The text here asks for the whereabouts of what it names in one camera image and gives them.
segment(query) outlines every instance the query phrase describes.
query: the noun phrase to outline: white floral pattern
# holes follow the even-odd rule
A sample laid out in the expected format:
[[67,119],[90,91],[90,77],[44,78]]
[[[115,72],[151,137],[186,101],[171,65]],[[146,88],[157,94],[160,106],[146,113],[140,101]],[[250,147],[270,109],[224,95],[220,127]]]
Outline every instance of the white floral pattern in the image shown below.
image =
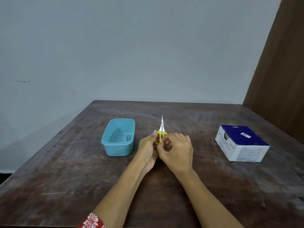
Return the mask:
[[94,213],[90,213],[87,219],[84,221],[82,228],[96,228],[98,227],[98,217]]

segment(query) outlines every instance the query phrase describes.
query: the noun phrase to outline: blue plastic container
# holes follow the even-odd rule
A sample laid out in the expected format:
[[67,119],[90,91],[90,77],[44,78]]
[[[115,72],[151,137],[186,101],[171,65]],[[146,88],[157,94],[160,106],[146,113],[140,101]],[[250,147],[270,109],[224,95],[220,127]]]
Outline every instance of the blue plastic container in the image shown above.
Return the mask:
[[128,156],[133,149],[135,121],[117,118],[109,121],[101,139],[109,156]]

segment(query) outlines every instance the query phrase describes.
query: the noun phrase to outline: hand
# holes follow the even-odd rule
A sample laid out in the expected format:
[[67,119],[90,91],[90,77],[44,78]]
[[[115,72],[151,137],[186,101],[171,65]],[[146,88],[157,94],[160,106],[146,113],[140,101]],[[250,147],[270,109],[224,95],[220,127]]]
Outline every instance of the hand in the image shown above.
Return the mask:
[[[167,152],[164,146],[172,146]],[[159,157],[168,168],[176,175],[177,173],[192,170],[193,147],[188,135],[181,133],[166,134],[162,143],[157,145]]]
[[143,162],[143,173],[148,173],[154,166],[156,159],[158,158],[158,152],[153,145],[155,144],[155,140],[158,134],[156,130],[154,130],[153,134],[149,135],[146,138],[143,138],[139,142],[138,151],[134,157],[134,159]]

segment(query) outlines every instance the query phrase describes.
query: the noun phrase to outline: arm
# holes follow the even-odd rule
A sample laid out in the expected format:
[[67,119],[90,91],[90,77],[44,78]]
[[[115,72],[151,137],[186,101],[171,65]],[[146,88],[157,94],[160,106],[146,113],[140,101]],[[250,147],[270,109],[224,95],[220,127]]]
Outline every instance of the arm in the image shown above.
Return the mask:
[[[241,223],[205,187],[192,169],[193,148],[189,136],[179,133],[168,134],[162,141],[157,146],[159,157],[182,184],[201,226],[242,228]],[[165,145],[172,146],[172,149],[166,152]]]
[[134,159],[118,182],[94,209],[93,213],[102,220],[106,228],[123,227],[135,192],[142,178],[152,169],[158,157],[157,150],[153,149],[156,137],[155,130],[152,135],[140,141]]

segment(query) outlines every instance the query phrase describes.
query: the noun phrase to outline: red sleeve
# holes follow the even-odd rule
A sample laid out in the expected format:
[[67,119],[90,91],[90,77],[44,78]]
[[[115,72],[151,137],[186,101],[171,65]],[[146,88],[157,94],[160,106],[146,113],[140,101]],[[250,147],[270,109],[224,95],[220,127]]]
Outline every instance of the red sleeve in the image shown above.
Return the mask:
[[105,226],[96,214],[90,213],[78,228],[105,228]]

